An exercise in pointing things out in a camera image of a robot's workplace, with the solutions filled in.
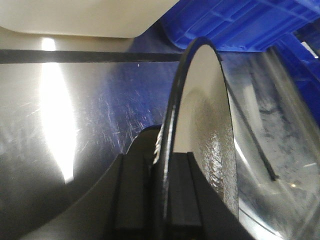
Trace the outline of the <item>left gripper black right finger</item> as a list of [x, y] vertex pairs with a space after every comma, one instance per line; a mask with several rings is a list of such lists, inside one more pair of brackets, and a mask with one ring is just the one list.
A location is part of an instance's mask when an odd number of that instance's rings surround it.
[[175, 227], [202, 225], [186, 153], [175, 152], [169, 163], [169, 213]]

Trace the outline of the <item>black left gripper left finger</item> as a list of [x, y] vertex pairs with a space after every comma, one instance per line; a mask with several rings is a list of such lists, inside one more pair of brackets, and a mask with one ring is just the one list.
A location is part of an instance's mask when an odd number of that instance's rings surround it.
[[120, 175], [115, 229], [146, 229], [151, 182], [150, 160], [145, 154], [126, 154]]

